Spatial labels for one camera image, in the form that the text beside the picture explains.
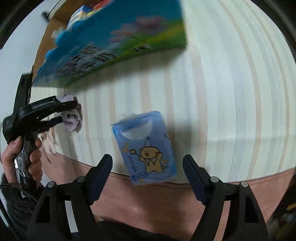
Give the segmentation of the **person left hand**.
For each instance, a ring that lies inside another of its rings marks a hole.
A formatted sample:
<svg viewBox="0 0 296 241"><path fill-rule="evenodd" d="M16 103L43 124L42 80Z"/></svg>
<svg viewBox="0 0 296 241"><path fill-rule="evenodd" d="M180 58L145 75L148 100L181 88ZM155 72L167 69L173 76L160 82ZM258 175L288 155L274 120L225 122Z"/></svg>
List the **person left hand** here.
<svg viewBox="0 0 296 241"><path fill-rule="evenodd" d="M28 170L30 175L37 182L37 185L39 185L43 176L41 162L42 154L40 151L40 148L42 147L42 142L39 138L36 138L35 145L36 149L30 155L31 165L29 166ZM21 151L21 147L22 138L21 136L19 136L17 139L8 144L1 156L4 174L8 183L16 183L18 181L16 177L14 160L18 153Z"/></svg>

